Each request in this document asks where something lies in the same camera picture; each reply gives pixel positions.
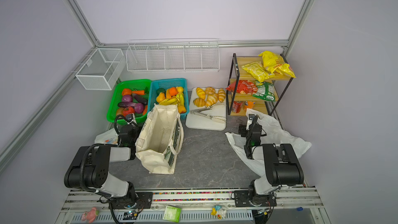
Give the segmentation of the white plastic grocery bag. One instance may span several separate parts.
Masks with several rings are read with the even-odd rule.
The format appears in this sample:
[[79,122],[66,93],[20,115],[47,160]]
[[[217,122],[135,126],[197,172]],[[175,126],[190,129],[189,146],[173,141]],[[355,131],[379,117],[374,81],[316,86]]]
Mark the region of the white plastic grocery bag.
[[[262,126],[266,133],[266,136],[261,137],[262,144],[291,144],[298,158],[301,158],[311,148],[312,144],[310,142],[292,136],[289,132],[283,130],[279,121],[274,117],[256,110],[249,110],[246,116],[250,114],[259,116],[258,124]],[[231,147],[241,161],[260,177],[265,175],[264,161],[262,158],[251,160],[246,157],[244,151],[246,139],[239,134],[229,132],[226,133],[226,136]]]

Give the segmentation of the cream canvas tote bag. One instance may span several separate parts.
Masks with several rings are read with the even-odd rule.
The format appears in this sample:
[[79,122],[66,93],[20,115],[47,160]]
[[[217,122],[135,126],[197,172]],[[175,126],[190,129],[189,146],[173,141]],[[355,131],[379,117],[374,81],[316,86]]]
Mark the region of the cream canvas tote bag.
[[184,130],[176,105],[155,105],[135,143],[136,157],[151,174],[174,174]]

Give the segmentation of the green snack bag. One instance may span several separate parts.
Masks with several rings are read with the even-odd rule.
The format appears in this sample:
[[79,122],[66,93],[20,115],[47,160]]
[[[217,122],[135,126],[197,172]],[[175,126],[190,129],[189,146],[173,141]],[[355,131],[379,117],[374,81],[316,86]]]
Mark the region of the green snack bag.
[[258,91],[252,95],[253,97],[264,101],[276,101],[276,90],[272,83],[255,81],[255,85]]

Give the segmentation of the red snack bag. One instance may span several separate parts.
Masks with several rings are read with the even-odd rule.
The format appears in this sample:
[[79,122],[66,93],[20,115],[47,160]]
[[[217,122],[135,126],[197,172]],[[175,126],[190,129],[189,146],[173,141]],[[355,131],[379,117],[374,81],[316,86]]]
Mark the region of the red snack bag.
[[239,94],[255,94],[258,91],[257,86],[249,80],[239,80],[238,83],[233,82],[226,88],[227,91]]

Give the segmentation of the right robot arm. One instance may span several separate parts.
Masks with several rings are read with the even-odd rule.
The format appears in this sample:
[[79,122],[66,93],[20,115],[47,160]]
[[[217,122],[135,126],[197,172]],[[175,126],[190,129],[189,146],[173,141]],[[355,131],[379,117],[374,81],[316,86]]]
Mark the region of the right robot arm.
[[262,160],[265,175],[253,180],[247,190],[234,192],[237,207],[275,207],[278,190],[304,182],[304,173],[292,145],[261,144],[261,137],[267,133],[258,120],[258,115],[250,114],[247,125],[239,126],[239,134],[246,139],[246,158]]

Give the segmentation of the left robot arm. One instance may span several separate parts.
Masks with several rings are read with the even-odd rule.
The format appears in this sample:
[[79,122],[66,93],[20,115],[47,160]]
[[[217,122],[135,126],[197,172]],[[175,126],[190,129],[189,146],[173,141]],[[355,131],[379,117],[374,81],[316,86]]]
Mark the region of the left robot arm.
[[140,132],[134,114],[118,115],[113,128],[99,134],[94,144],[78,149],[64,176],[65,186],[100,195],[112,209],[137,208],[133,184],[112,175],[109,165],[136,158],[135,143]]

